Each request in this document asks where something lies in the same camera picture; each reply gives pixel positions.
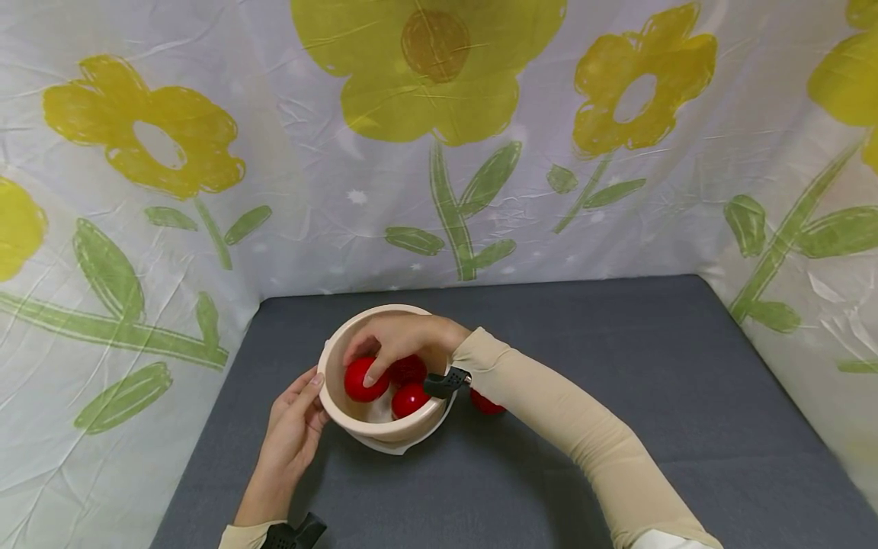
black wrist strap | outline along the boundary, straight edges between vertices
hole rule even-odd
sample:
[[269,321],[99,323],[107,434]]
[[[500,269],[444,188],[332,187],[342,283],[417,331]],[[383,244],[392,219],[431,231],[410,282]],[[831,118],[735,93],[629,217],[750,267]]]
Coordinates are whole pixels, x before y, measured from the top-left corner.
[[272,524],[262,549],[311,549],[326,531],[326,524],[312,513],[297,528],[289,524]]
[[424,380],[424,393],[437,399],[448,399],[464,385],[472,382],[472,376],[466,370],[451,366],[448,374],[431,373]]

hand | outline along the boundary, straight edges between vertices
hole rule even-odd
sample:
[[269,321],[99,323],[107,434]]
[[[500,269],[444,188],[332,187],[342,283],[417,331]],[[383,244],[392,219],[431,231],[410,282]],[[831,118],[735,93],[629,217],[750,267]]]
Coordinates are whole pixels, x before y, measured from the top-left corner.
[[263,447],[235,516],[235,526],[286,519],[292,493],[311,465],[320,434],[329,421],[318,398],[321,387],[323,374],[318,374],[315,366],[293,381],[271,405]]
[[460,324],[432,314],[377,316],[360,328],[344,352],[344,365],[360,357],[374,356],[364,386],[372,386],[391,364],[428,346],[450,355],[470,335]]

yellow flower print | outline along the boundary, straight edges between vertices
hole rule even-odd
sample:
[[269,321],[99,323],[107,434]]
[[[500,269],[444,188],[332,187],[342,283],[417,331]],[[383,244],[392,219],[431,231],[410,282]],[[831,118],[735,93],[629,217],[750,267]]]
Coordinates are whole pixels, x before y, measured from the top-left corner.
[[[716,38],[690,37],[699,4],[662,11],[639,33],[605,34],[579,61],[574,82],[587,101],[576,113],[573,141],[583,158],[604,155],[624,145],[656,145],[676,124],[674,115],[710,83],[716,65]],[[614,118],[623,93],[638,78],[655,77],[652,99],[628,122]]]
[[808,95],[834,119],[872,128],[863,162],[878,174],[878,26],[839,42],[808,80]]
[[0,282],[21,271],[43,243],[47,227],[46,215],[31,195],[0,177]]
[[516,76],[561,26],[566,0],[291,0],[302,45],[342,88],[345,121],[381,141],[446,145],[501,132]]
[[[89,57],[79,65],[82,79],[43,95],[53,130],[79,145],[103,145],[107,162],[122,175],[180,200],[199,189],[221,192],[243,179],[244,161],[227,150],[237,125],[210,99],[179,86],[150,90],[114,55]],[[167,165],[153,158],[138,128],[173,140],[176,160]]]
[[878,22],[878,0],[847,0],[847,24],[864,31]]

wrist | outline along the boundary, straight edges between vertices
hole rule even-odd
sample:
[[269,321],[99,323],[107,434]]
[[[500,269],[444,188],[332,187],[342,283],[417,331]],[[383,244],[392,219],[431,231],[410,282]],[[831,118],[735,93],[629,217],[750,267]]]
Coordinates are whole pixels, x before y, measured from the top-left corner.
[[280,475],[271,475],[256,468],[235,515],[233,526],[256,526],[272,521],[285,521],[295,483]]
[[463,344],[466,338],[472,333],[470,330],[448,318],[437,316],[436,322],[438,323],[438,326],[435,331],[436,341],[434,343],[449,356],[454,354],[457,347],[460,347],[460,345]]

flower center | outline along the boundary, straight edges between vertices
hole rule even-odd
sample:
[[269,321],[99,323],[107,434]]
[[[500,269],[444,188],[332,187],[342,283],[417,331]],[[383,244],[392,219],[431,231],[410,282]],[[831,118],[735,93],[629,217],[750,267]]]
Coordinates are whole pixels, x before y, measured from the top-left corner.
[[183,148],[158,126],[134,121],[134,135],[156,162],[172,170],[180,170],[186,164]]
[[418,10],[402,28],[402,54],[408,66],[435,83],[454,80],[470,54],[470,33],[447,11]]
[[655,75],[641,75],[632,82],[615,104],[613,119],[624,124],[643,114],[655,96],[656,80]]

